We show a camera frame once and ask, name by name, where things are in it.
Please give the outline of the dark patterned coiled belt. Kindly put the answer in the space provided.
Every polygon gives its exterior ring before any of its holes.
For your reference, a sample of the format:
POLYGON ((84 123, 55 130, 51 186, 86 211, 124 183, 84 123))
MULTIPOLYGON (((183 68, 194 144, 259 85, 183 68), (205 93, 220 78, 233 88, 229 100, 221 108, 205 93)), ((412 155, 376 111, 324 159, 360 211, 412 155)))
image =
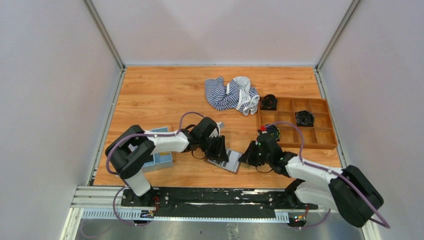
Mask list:
POLYGON ((281 132, 279 127, 273 124, 265 125, 265 131, 270 134, 277 142, 280 141, 281 132))

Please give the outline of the wooden compartment tray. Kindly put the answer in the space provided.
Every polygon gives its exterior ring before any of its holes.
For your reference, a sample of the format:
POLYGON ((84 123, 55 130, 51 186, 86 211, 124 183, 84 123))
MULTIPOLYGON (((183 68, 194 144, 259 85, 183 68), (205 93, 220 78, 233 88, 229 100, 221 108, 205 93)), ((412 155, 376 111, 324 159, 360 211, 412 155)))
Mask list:
POLYGON ((258 132, 268 133, 283 148, 333 150, 336 135, 328 103, 323 98, 276 97, 259 99, 258 132))

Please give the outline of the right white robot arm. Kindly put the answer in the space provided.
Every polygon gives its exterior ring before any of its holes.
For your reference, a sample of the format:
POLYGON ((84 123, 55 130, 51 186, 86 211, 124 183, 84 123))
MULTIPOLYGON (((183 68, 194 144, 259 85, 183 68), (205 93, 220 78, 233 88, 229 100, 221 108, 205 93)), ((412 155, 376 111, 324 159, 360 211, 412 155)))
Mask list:
POLYGON ((239 161, 255 167, 268 164, 276 174, 293 178, 285 189, 286 204, 292 209, 303 204, 321 206, 361 228, 373 220, 384 204, 383 197, 358 167, 330 167, 306 160, 300 154, 282 150, 268 133, 252 140, 239 161))

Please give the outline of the black coiled belt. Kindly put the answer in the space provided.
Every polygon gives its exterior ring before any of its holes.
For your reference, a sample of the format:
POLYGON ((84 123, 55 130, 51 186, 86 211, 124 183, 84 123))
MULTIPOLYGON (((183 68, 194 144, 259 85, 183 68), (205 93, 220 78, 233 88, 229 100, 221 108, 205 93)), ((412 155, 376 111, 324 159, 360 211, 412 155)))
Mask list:
POLYGON ((313 127, 315 116, 307 110, 302 110, 295 113, 295 121, 298 127, 313 127))
POLYGON ((260 109, 266 111, 276 111, 278 99, 273 94, 267 94, 260 100, 260 109))

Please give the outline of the black coiled belt top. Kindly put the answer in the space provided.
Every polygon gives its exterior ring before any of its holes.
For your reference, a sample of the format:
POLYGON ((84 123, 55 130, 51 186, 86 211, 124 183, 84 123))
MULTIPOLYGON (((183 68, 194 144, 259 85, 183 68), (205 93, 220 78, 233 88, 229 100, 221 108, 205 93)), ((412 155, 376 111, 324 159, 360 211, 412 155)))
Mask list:
POLYGON ((266 111, 276 111, 278 99, 273 94, 267 94, 260 100, 260 109, 266 111))

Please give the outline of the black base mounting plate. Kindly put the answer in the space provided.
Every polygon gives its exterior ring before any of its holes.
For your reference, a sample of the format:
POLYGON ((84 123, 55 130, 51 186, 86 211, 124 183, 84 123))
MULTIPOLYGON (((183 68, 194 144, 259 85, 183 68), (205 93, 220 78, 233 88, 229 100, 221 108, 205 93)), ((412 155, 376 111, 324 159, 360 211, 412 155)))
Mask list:
POLYGON ((120 205, 152 208, 159 217, 230 219, 270 219, 277 211, 303 214, 318 208, 296 201, 284 190, 202 187, 156 187, 143 196, 125 189, 120 205))

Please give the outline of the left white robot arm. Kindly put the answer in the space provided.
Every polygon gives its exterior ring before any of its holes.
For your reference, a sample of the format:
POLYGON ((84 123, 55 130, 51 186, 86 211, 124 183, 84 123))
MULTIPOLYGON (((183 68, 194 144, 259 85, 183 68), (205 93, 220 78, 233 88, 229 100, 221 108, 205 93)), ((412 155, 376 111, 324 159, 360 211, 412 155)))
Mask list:
POLYGON ((152 186, 142 167, 159 153, 186 153, 200 149, 208 160, 228 162, 225 136, 213 119, 204 116, 198 124, 172 132, 145 131, 139 125, 128 128, 104 151, 106 169, 117 175, 133 191, 140 206, 153 201, 152 186))

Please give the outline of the blue striped cloth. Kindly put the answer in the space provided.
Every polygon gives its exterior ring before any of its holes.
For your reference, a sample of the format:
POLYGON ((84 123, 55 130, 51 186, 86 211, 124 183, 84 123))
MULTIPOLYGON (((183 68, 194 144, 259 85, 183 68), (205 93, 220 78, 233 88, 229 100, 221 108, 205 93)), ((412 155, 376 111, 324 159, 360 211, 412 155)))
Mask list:
POLYGON ((206 79, 204 94, 206 101, 218 111, 235 109, 245 116, 258 111, 260 96, 246 76, 237 76, 226 85, 222 76, 206 79))

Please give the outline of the blue plastic organizer box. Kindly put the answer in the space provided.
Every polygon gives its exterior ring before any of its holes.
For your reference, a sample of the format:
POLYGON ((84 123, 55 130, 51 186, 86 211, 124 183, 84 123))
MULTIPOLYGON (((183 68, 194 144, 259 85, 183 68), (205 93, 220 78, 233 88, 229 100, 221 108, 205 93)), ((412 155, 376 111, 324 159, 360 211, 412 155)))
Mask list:
MULTIPOLYGON (((130 156, 134 155, 134 153, 137 151, 139 143, 136 143, 136 141, 138 140, 141 140, 141 137, 134 137, 128 144, 127 148, 130 150, 130 156)), ((160 169, 169 168, 173 165, 172 154, 170 152, 160 152, 149 155, 148 158, 145 158, 141 170, 143 173, 149 173, 160 169)))

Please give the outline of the brown leather card holder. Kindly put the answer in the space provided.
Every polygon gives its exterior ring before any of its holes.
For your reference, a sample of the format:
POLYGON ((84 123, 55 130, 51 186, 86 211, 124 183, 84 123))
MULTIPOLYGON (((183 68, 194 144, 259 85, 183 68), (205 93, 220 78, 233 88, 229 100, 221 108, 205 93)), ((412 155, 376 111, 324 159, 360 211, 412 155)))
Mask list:
POLYGON ((225 160, 220 161, 220 160, 213 160, 213 159, 206 159, 205 161, 227 172, 236 174, 240 168, 241 162, 239 161, 239 159, 242 156, 242 153, 230 148, 226 148, 226 155, 228 157, 228 161, 225 161, 225 160))

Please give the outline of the black coiled belt right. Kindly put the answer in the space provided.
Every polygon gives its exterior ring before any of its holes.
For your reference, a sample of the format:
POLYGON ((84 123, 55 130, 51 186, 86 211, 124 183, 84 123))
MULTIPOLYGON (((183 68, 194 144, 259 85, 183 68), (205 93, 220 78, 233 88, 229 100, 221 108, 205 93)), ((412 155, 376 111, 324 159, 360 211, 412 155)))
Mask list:
POLYGON ((295 121, 298 127, 313 127, 315 116, 307 110, 302 110, 295 113, 295 121))

